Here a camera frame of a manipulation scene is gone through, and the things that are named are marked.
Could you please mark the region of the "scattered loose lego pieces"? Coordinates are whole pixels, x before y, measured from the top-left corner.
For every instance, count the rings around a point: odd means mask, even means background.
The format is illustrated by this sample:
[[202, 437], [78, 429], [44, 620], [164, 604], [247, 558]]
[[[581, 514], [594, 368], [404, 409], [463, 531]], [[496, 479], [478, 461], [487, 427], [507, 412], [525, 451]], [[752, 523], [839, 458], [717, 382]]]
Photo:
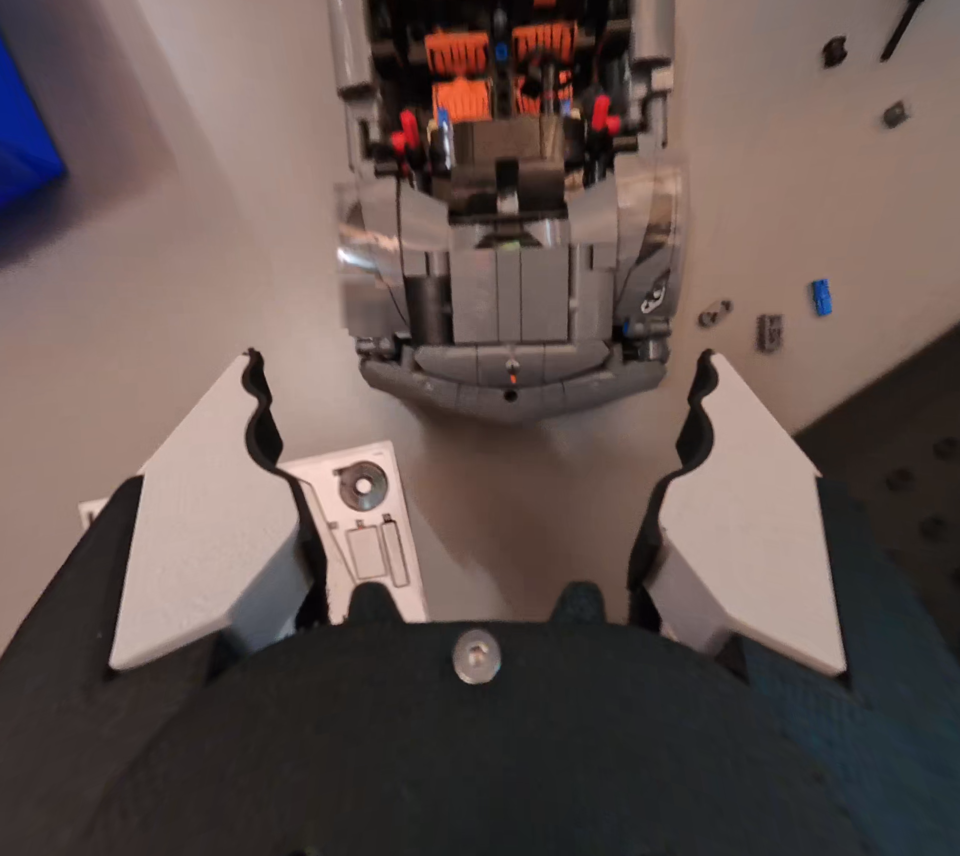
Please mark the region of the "scattered loose lego pieces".
[[958, 316], [958, 0], [678, 0], [697, 287], [856, 357]]

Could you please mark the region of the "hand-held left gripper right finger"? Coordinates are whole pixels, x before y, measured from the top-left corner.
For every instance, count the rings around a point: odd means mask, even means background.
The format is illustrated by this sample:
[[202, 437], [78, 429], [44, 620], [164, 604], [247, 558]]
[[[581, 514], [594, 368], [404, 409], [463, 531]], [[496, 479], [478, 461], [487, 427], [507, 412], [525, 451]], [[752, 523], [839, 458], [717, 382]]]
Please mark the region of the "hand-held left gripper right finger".
[[679, 466], [654, 485], [631, 548], [630, 623], [710, 658], [744, 638], [840, 677], [820, 471], [712, 349], [687, 405]]

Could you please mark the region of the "grey lego car model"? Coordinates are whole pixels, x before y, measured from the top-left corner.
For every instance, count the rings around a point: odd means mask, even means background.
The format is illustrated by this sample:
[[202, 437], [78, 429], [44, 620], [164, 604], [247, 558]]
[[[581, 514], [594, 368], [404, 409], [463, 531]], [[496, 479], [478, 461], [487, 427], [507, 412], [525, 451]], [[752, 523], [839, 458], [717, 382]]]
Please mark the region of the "grey lego car model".
[[676, 0], [328, 0], [342, 314], [373, 389], [558, 418], [656, 388], [687, 167]]

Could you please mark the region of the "black perforated mat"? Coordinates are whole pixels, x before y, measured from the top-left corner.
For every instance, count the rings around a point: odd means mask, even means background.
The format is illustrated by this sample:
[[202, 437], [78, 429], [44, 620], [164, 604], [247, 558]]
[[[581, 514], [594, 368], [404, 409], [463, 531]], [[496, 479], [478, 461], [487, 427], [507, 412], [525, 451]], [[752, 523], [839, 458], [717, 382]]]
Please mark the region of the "black perforated mat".
[[882, 552], [958, 657], [958, 325], [794, 438], [866, 511]]

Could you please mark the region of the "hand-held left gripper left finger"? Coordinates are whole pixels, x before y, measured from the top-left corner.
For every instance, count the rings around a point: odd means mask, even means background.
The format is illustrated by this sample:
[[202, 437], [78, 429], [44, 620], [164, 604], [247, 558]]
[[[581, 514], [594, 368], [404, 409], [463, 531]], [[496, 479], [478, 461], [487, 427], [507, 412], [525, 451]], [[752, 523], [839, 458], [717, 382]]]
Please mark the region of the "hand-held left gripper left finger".
[[143, 465], [109, 667], [213, 634], [242, 655], [329, 621], [328, 557], [280, 465], [265, 361], [234, 359]]

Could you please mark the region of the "blue plastic bin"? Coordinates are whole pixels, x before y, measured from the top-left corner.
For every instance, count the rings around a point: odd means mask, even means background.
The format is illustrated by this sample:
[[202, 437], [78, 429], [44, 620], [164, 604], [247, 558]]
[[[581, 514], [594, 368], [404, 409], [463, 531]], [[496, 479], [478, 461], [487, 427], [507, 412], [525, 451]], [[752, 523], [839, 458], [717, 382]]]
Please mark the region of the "blue plastic bin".
[[6, 32], [1, 33], [2, 247], [39, 234], [69, 186], [69, 168]]

